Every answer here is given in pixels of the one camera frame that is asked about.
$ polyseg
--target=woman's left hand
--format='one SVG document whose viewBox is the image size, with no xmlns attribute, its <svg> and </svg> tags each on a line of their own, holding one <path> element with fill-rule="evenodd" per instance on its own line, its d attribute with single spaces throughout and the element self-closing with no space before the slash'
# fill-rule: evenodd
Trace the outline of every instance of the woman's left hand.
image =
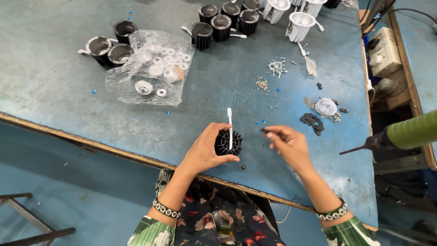
<svg viewBox="0 0 437 246">
<path fill-rule="evenodd" d="M 214 144 L 220 130 L 229 129 L 232 125 L 226 123 L 210 123 L 202 132 L 193 146 L 188 150 L 184 160 L 178 166 L 179 170 L 196 176 L 197 174 L 226 162 L 239 162 L 235 155 L 221 155 L 215 153 Z"/>
</svg>

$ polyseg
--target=wooden table edge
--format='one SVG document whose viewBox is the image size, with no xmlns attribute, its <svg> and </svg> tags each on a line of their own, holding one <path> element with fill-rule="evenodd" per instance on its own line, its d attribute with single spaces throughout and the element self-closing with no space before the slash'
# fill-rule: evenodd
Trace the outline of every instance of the wooden table edge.
<svg viewBox="0 0 437 246">
<path fill-rule="evenodd" d="M 411 108 L 413 110 L 413 116 L 420 116 L 423 114 L 422 107 L 420 106 L 419 95 L 417 94 L 416 85 L 414 84 L 413 74 L 411 73 L 411 67 L 408 62 L 404 42 L 402 40 L 401 31 L 399 29 L 398 19 L 394 13 L 393 6 L 389 11 L 389 18 L 392 24 L 393 32 L 395 34 L 396 43 L 398 44 L 399 54 L 401 56 L 402 65 L 405 71 L 405 77 L 407 79 L 408 90 L 411 98 Z M 434 156 L 433 147 L 431 144 L 423 146 L 425 158 L 427 160 L 430 169 L 437 171 L 437 163 Z"/>
<path fill-rule="evenodd" d="M 162 169 L 162 168 L 168 168 L 171 170 L 175 170 L 176 166 L 166 163 L 166 162 L 162 162 L 159 161 L 157 159 L 153 159 L 153 158 L 149 158 L 143 155 L 138 155 L 129 151 L 124 151 L 121 150 L 119 148 L 115 148 L 115 147 L 111 147 L 108 145 L 105 145 L 103 143 L 100 142 L 96 142 L 84 137 L 80 137 L 74 134 L 70 134 L 68 132 L 62 131 L 62 130 L 58 130 L 58 129 L 54 129 L 54 128 L 50 128 L 50 127 L 46 127 L 46 126 L 42 126 L 42 125 L 38 125 L 35 124 L 31 121 L 25 120 L 25 119 L 20 119 L 17 118 L 15 116 L 0 112 L 0 122 L 3 122 L 5 124 L 8 125 L 12 125 L 12 126 L 16 126 L 16 127 L 20 127 L 20 128 L 24 128 L 27 130 L 31 130 L 40 134 L 44 134 L 44 135 L 48 135 L 50 137 L 54 137 L 54 138 L 58 138 L 64 141 L 68 141 L 70 143 L 73 143 L 75 145 L 78 145 L 77 143 L 79 143 L 79 146 L 85 149 L 94 149 L 96 151 L 101 151 L 101 152 L 105 152 L 105 153 L 109 153 L 112 155 L 116 155 L 118 157 L 130 160 L 130 161 L 134 161 L 134 162 L 138 162 L 144 165 L 148 165 L 148 166 L 152 166 L 154 168 L 158 168 L 158 169 Z M 252 188 L 249 188 L 247 186 L 243 186 L 237 183 L 232 183 L 229 181 L 225 181 L 222 179 L 218 179 L 212 176 L 208 176 L 208 175 L 204 175 L 204 174 L 199 174 L 197 176 L 199 179 L 204 179 L 204 180 L 208 180 L 211 182 L 215 182 L 215 183 L 219 183 L 222 184 L 224 186 L 228 186 L 237 190 L 241 190 L 250 194 L 254 194 L 260 197 L 264 197 L 267 199 L 270 199 L 272 201 L 276 201 L 276 202 L 280 202 L 280 203 L 284 203 L 286 205 L 292 206 L 292 207 L 296 207 L 308 212 L 312 212 L 314 213 L 314 209 L 310 206 L 306 206 L 303 204 L 299 204 L 290 200 L 286 200 L 284 198 L 281 197 L 277 197 L 271 194 L 267 194 L 265 192 L 259 191 L 259 190 L 255 190 Z M 378 228 L 371 226 L 371 225 L 367 225 L 367 224 L 363 224 L 365 228 L 372 230 L 372 231 L 377 231 Z"/>
</svg>

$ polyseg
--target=hand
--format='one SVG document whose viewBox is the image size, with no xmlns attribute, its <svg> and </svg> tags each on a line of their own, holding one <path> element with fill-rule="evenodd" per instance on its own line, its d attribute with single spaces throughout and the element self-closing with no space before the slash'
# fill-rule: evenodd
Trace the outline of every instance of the hand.
<svg viewBox="0 0 437 246">
<path fill-rule="evenodd" d="M 288 126 L 265 127 L 263 131 L 271 141 L 270 149 L 277 148 L 277 153 L 298 174 L 312 169 L 305 135 Z"/>
<path fill-rule="evenodd" d="M 193 146 L 188 150 L 184 160 L 178 166 L 190 175 L 206 171 L 226 162 L 239 162 L 240 158 L 235 155 L 221 155 L 215 153 L 214 144 L 220 130 L 229 129 L 232 125 L 226 123 L 210 123 L 202 132 Z"/>
</svg>

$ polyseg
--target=green screwdriver handle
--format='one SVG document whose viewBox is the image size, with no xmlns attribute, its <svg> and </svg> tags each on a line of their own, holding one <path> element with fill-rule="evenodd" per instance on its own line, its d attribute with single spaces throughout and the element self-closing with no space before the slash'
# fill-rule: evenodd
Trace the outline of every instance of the green screwdriver handle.
<svg viewBox="0 0 437 246">
<path fill-rule="evenodd" d="M 387 136 L 400 149 L 436 142 L 437 110 L 388 126 Z"/>
</svg>

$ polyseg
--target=woman's right hand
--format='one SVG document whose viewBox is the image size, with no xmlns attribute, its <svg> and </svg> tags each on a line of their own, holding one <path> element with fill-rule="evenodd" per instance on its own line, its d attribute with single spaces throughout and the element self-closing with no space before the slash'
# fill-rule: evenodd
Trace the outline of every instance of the woman's right hand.
<svg viewBox="0 0 437 246">
<path fill-rule="evenodd" d="M 263 131 L 271 141 L 270 149 L 276 148 L 299 175 L 313 169 L 304 134 L 285 125 L 265 127 Z"/>
</svg>

